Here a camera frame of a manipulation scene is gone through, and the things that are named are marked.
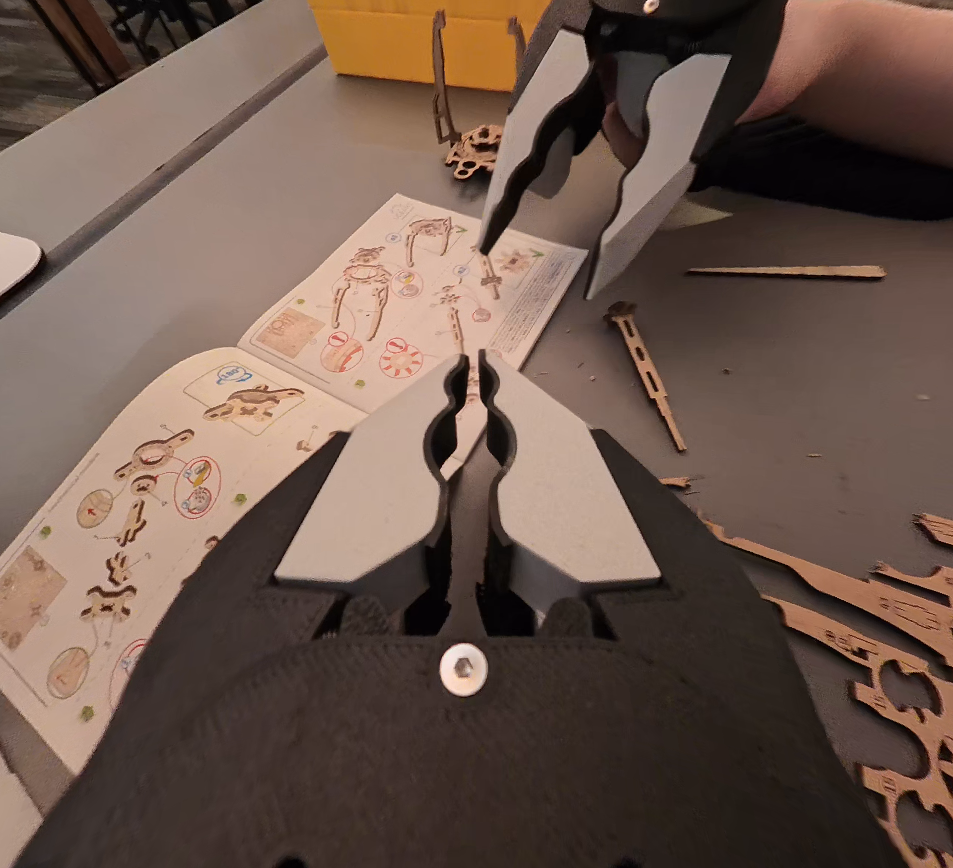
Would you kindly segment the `white flat board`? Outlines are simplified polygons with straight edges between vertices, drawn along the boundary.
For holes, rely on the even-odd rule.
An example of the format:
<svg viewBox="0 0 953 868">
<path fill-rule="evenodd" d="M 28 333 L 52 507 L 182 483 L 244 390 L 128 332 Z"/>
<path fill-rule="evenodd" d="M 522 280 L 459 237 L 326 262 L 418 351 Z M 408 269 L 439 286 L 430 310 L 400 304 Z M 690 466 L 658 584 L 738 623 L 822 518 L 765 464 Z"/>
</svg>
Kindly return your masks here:
<svg viewBox="0 0 953 868">
<path fill-rule="evenodd" d="M 35 271 L 44 253 L 34 241 L 8 233 L 0 234 L 1 297 L 16 289 Z"/>
</svg>

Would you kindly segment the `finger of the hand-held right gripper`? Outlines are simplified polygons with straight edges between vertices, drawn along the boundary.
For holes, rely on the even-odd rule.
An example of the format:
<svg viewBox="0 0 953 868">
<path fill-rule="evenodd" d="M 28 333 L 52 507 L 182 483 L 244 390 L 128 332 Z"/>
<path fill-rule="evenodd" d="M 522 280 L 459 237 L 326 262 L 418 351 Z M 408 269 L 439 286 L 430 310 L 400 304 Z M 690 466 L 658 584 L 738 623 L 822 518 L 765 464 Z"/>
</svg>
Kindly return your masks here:
<svg viewBox="0 0 953 868">
<path fill-rule="evenodd" d="M 696 173 L 692 157 L 730 60 L 700 53 L 649 83 L 647 55 L 619 55 L 617 109 L 631 129 L 641 112 L 644 147 L 618 184 L 590 266 L 586 300 L 620 277 L 687 191 Z"/>
<path fill-rule="evenodd" d="M 553 198 L 569 176 L 578 105 L 592 74 L 581 33 L 560 30 L 504 125 L 486 195 L 478 251 L 489 254 L 526 192 Z"/>
</svg>

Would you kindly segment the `illustrated instruction booklet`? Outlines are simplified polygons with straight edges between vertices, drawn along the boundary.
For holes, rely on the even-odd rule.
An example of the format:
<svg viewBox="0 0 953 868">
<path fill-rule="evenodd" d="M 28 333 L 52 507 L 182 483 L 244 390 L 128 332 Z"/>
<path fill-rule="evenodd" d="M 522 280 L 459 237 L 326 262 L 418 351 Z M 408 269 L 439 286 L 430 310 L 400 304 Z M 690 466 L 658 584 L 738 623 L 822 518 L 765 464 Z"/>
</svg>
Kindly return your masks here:
<svg viewBox="0 0 953 868">
<path fill-rule="evenodd" d="M 2 552 L 2 694 L 77 775 L 156 625 L 311 452 L 458 354 L 520 367 L 587 252 L 396 194 L 235 348 L 170 368 Z"/>
</svg>

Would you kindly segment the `wooden model assembly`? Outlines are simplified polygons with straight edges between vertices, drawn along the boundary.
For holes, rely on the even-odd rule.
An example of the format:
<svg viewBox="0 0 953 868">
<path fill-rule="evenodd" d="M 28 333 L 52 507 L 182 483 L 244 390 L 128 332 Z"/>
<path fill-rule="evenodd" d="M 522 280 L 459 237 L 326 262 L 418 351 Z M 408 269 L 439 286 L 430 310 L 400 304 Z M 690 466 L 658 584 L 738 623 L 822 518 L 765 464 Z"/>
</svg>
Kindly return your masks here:
<svg viewBox="0 0 953 868">
<path fill-rule="evenodd" d="M 440 145 L 449 144 L 445 164 L 454 169 L 454 178 L 466 181 L 483 170 L 494 172 L 494 166 L 503 136 L 503 127 L 483 124 L 466 133 L 456 127 L 449 103 L 445 77 L 445 52 L 442 32 L 446 27 L 446 13 L 435 11 L 433 18 L 432 54 L 434 71 L 433 117 L 436 139 Z"/>
</svg>

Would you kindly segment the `slotted wooden shaft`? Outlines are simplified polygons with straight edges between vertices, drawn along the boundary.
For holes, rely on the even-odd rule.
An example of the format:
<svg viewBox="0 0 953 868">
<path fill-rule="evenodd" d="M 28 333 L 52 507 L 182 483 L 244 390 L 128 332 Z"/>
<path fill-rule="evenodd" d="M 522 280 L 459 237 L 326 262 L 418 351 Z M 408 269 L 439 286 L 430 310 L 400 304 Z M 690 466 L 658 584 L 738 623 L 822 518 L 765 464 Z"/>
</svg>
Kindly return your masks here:
<svg viewBox="0 0 953 868">
<path fill-rule="evenodd" d="M 648 352 L 646 344 L 637 329 L 634 316 L 635 307 L 634 303 L 631 302 L 614 302 L 607 309 L 604 320 L 609 325 L 617 327 L 625 341 L 637 375 L 649 399 L 654 402 L 662 421 L 666 425 L 676 450 L 680 453 L 684 453 L 687 450 L 687 446 L 676 425 L 668 401 L 667 391 Z"/>
</svg>

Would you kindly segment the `person's right forearm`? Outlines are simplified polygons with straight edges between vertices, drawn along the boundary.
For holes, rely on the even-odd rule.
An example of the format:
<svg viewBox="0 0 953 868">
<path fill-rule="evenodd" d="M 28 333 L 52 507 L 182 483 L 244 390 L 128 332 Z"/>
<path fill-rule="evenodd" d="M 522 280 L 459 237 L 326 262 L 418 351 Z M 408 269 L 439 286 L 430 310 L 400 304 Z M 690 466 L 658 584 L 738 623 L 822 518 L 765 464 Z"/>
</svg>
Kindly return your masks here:
<svg viewBox="0 0 953 868">
<path fill-rule="evenodd" d="M 952 166 L 952 13 L 892 0 L 790 0 L 738 123 L 788 113 L 838 137 Z"/>
</svg>

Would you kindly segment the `thin wooden strip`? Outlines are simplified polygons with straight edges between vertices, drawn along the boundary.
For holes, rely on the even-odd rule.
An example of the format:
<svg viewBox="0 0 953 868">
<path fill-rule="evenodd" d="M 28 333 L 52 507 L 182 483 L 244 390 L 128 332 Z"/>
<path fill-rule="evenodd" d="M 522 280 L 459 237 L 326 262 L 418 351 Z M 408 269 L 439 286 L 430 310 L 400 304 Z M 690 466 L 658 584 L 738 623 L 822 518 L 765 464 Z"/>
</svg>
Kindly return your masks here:
<svg viewBox="0 0 953 868">
<path fill-rule="evenodd" d="M 817 278 L 880 281 L 886 278 L 882 266 L 710 266 L 690 267 L 687 275 L 775 278 Z"/>
</svg>

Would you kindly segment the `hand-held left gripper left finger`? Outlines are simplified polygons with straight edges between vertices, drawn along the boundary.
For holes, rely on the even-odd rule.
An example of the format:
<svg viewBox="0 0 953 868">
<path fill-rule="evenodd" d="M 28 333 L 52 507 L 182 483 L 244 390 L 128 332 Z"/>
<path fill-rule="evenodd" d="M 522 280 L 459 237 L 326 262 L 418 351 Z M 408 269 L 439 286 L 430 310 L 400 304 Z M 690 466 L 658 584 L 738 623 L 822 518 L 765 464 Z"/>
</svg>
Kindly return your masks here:
<svg viewBox="0 0 953 868">
<path fill-rule="evenodd" d="M 449 484 L 470 363 L 441 362 L 347 435 L 275 571 L 279 583 L 376 598 L 408 634 L 450 612 Z"/>
</svg>

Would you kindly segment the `large punched wooden parts sheet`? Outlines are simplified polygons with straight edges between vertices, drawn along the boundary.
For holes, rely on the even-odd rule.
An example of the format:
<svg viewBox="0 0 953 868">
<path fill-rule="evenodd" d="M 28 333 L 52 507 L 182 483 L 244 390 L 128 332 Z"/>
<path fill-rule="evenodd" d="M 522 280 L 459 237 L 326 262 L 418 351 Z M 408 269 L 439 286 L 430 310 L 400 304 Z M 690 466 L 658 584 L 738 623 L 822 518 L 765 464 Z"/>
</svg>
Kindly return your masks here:
<svg viewBox="0 0 953 868">
<path fill-rule="evenodd" d="M 733 535 L 804 673 L 825 735 L 904 866 L 951 866 L 951 563 L 848 576 Z"/>
</svg>

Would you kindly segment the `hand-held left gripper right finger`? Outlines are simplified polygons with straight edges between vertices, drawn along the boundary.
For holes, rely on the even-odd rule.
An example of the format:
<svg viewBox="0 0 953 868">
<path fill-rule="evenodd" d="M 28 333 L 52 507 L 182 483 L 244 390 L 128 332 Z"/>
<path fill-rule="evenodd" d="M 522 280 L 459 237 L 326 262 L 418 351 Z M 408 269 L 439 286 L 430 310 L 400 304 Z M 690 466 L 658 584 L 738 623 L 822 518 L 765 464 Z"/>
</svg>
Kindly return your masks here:
<svg viewBox="0 0 953 868">
<path fill-rule="evenodd" d="M 499 469 L 477 602 L 488 634 L 533 634 L 560 600 L 657 586 L 650 552 L 593 430 L 498 356 L 479 354 Z"/>
</svg>

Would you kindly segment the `person's right hand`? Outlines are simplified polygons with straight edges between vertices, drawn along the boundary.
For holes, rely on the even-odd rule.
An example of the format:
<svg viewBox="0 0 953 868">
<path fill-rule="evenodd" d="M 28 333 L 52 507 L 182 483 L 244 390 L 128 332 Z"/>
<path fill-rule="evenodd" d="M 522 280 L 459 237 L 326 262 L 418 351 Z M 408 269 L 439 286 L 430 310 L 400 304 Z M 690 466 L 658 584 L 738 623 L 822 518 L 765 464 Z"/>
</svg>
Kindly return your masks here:
<svg viewBox="0 0 953 868">
<path fill-rule="evenodd" d="M 641 158 L 646 144 L 644 93 L 637 95 L 625 81 L 622 84 L 622 100 L 618 99 L 620 75 L 614 54 L 600 57 L 598 73 L 605 101 L 602 134 L 614 157 L 622 166 L 630 169 Z"/>
</svg>

